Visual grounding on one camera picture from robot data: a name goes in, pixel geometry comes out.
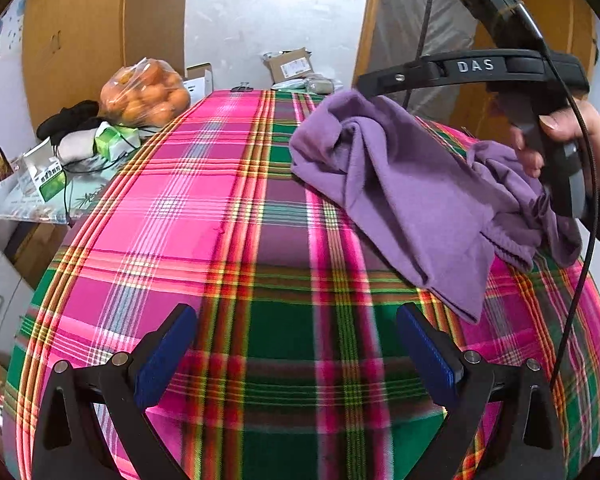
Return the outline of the person's right hand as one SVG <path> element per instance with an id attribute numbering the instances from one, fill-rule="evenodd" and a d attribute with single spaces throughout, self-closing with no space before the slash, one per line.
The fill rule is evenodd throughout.
<path id="1" fill-rule="evenodd" d="M 589 102 L 578 101 L 577 106 L 586 130 L 588 130 L 588 138 L 596 165 L 597 184 L 600 190 L 600 114 Z M 552 114 L 541 116 L 540 126 L 551 139 L 558 143 L 583 143 L 580 124 L 571 108 L 563 108 Z M 544 157 L 538 151 L 530 148 L 519 128 L 510 126 L 509 133 L 524 172 L 530 177 L 538 178 L 541 169 L 545 166 Z"/>

